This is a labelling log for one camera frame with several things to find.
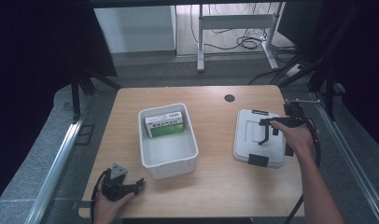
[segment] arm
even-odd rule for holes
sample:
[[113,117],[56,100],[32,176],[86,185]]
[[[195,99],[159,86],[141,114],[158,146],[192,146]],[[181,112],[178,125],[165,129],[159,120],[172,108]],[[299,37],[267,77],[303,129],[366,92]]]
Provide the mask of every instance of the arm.
[[273,121],[297,155],[302,174],[303,203],[307,223],[344,223],[344,218],[312,156],[313,138],[305,124],[289,128]]
[[94,224],[109,224],[118,215],[119,210],[128,203],[133,197],[134,193],[129,193],[116,202],[112,202],[103,195],[102,185],[105,178],[103,177],[98,186],[96,195],[96,203],[94,206]]

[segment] white wall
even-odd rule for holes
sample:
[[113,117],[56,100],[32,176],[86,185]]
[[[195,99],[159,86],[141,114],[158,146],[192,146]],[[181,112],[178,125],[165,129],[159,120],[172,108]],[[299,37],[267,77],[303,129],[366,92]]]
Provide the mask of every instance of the white wall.
[[175,7],[96,8],[110,53],[174,50]]

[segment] round hole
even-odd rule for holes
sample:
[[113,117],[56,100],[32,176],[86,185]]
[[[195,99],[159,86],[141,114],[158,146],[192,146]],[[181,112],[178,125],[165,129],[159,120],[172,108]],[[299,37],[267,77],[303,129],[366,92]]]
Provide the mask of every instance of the round hole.
[[226,95],[224,97],[224,99],[225,99],[226,102],[233,102],[233,101],[235,101],[235,97],[233,95],[230,95],[230,94]]

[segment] human hand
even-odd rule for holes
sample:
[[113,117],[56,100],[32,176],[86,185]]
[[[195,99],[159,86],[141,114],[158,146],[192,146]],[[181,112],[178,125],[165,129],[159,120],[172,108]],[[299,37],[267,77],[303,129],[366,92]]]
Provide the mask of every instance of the human hand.
[[116,202],[108,200],[101,191],[104,181],[105,176],[102,177],[97,188],[98,192],[96,194],[96,201],[94,206],[94,224],[111,223],[118,215],[119,210],[134,197],[134,193],[132,192],[123,196],[123,198],[119,199]]
[[289,128],[276,120],[273,120],[271,124],[274,128],[283,133],[286,137],[286,143],[294,150],[299,160],[308,160],[313,158],[313,137],[306,124],[296,128]]

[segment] wooden table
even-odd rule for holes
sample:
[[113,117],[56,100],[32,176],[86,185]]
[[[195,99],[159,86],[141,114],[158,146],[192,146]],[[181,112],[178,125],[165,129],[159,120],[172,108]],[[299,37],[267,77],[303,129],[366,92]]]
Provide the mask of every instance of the wooden table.
[[[231,94],[231,103],[224,97]],[[154,180],[140,157],[138,112],[183,103],[199,148],[196,170]],[[233,142],[241,109],[284,116],[276,86],[204,86],[121,89],[94,162],[83,201],[89,201],[99,175],[113,162],[128,169],[124,184],[144,177],[145,185],[121,217],[286,217],[302,194],[297,159],[285,157],[280,169],[236,161]],[[89,208],[79,208],[82,217]],[[303,216],[303,209],[297,213]]]

